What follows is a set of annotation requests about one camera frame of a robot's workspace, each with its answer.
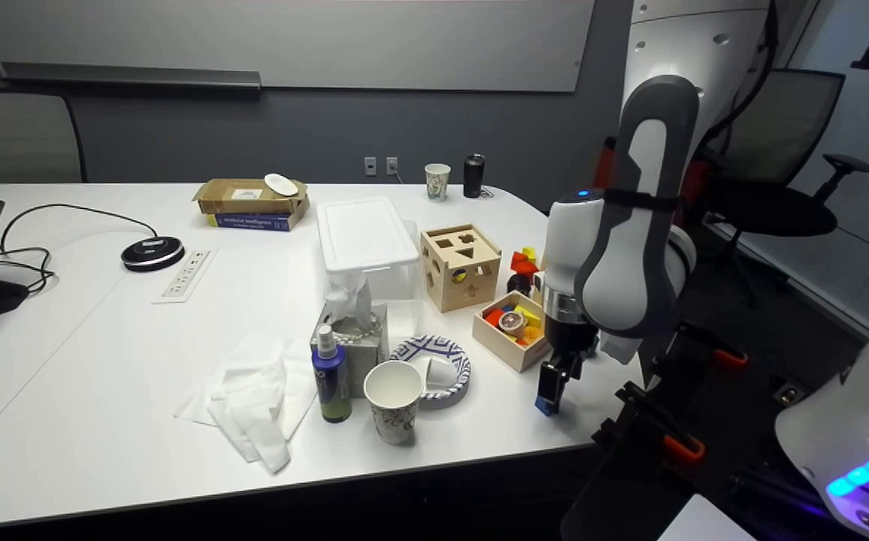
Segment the white table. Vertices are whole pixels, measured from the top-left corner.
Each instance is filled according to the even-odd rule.
[[[582,381],[568,385],[562,415],[545,417],[532,405],[537,370],[519,374],[482,348],[470,330],[475,309],[441,316],[419,297],[421,330],[460,341],[472,357],[464,404],[421,413],[416,447],[380,441],[367,404],[354,404],[344,424],[325,424],[314,404],[293,440],[288,468],[271,478],[244,463],[220,430],[176,420],[175,408],[244,340],[306,341],[325,295],[319,200],[388,194],[399,220],[421,230],[475,221],[503,247],[503,266],[511,249],[542,249],[546,220],[491,185],[483,198],[452,193],[449,200],[431,200],[419,184],[331,184],[309,185],[314,217],[288,234],[233,230],[202,221],[196,190],[0,185],[0,224],[40,200],[78,200],[148,220],[213,255],[192,297],[161,305],[155,297],[176,266],[119,266],[119,249],[144,237],[142,229],[72,210],[34,214],[15,224],[10,247],[48,247],[59,280],[0,316],[0,524],[568,447],[614,417],[614,389],[639,379],[639,364],[586,364]]]

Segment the wall outlet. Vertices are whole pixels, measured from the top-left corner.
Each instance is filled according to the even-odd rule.
[[[364,156],[364,174],[376,174],[376,156]]]
[[[399,160],[396,156],[385,156],[385,174],[391,174],[391,177],[399,174]]]

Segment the black cylinder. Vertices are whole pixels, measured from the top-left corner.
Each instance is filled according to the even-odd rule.
[[[483,185],[483,156],[482,153],[470,153],[467,161],[464,161],[464,194],[467,198],[477,198],[482,194],[482,185]]]

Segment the wooden block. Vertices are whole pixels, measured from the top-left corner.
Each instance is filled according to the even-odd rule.
[[[421,243],[427,292],[441,312],[488,302],[495,295],[503,251],[475,224],[431,229]]]
[[[532,317],[537,317],[537,337],[524,346],[517,337],[503,334],[495,325],[488,321],[488,312],[493,309],[526,309]],[[549,341],[545,340],[545,309],[519,292],[511,292],[503,300],[477,309],[472,317],[472,337],[517,371],[528,370],[549,352]]]

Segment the paper cup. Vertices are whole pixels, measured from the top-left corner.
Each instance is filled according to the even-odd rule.
[[[449,184],[452,184],[452,164],[427,161],[425,174],[427,174],[427,198],[446,198],[449,194]]]
[[[364,397],[372,408],[376,433],[388,445],[416,441],[416,404],[425,397],[425,374],[413,364],[385,360],[364,379]]]

